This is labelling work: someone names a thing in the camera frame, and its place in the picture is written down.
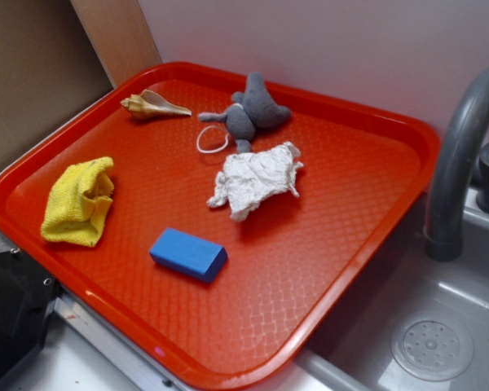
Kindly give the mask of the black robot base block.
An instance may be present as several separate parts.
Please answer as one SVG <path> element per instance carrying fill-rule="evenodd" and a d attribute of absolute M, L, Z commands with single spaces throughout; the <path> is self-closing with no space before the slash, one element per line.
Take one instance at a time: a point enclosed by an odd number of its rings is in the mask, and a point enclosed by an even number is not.
<path fill-rule="evenodd" d="M 26 252 L 0 253 L 0 386 L 44 348 L 59 282 Z"/>

